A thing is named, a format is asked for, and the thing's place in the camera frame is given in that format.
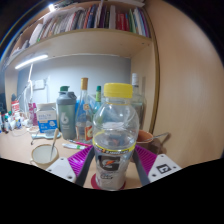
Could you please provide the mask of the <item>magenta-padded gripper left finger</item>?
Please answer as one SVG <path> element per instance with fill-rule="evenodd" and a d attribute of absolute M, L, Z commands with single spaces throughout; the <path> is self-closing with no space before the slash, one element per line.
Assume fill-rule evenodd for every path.
<path fill-rule="evenodd" d="M 69 158 L 60 157 L 47 168 L 47 171 L 83 187 L 93 157 L 94 149 L 89 146 Z"/>

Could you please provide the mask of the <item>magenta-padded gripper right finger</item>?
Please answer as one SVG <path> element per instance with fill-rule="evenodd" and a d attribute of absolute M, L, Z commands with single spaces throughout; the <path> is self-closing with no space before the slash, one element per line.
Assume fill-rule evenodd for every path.
<path fill-rule="evenodd" d="M 181 170 L 167 155 L 156 155 L 140 146 L 135 147 L 133 160 L 143 186 Z"/>

